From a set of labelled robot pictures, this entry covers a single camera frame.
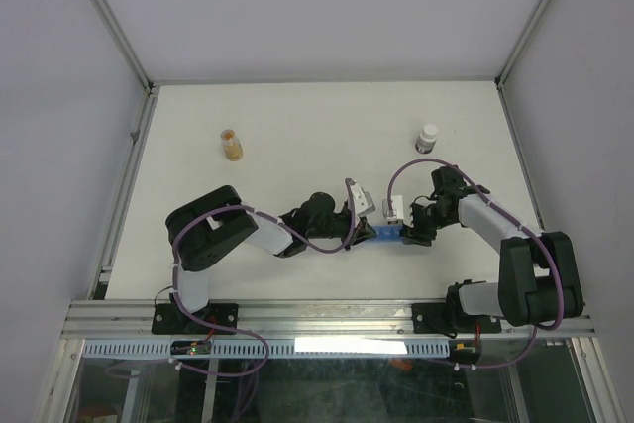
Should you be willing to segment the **blue weekly pill organizer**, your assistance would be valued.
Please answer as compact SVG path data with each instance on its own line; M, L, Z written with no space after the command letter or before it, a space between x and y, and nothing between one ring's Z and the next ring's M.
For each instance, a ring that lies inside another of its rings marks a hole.
M400 224L380 225L375 228L374 240L380 243L402 243L402 226Z

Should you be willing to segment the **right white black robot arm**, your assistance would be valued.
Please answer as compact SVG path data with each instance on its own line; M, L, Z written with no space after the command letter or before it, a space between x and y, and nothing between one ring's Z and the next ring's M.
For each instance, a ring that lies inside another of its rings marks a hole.
M453 165L434 170L431 178L427 204L410 206L403 242L429 247L440 230L459 225L497 253L498 272L495 282L466 279L451 285L444 303L423 313L426 326L448 337L476 332L486 319L554 330L582 315L581 281L567 234L531 229Z

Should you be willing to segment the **clear capsule bottle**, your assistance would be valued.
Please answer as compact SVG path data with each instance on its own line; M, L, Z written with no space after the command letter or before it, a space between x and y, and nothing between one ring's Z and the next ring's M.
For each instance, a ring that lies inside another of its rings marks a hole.
M234 130L224 130L221 133L220 138L226 159L230 161L237 161L243 157L243 148Z

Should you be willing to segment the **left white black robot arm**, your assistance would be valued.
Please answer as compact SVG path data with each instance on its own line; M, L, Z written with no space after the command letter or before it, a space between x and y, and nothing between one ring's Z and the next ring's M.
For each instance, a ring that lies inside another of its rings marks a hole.
M308 249L332 255L374 239L370 194L350 178L345 185L347 199L339 211L331 195L315 192L300 206L273 216L245 204L230 185L172 211L165 226L174 259L173 321L190 333L222 325L210 309L209 270L244 243L288 259Z

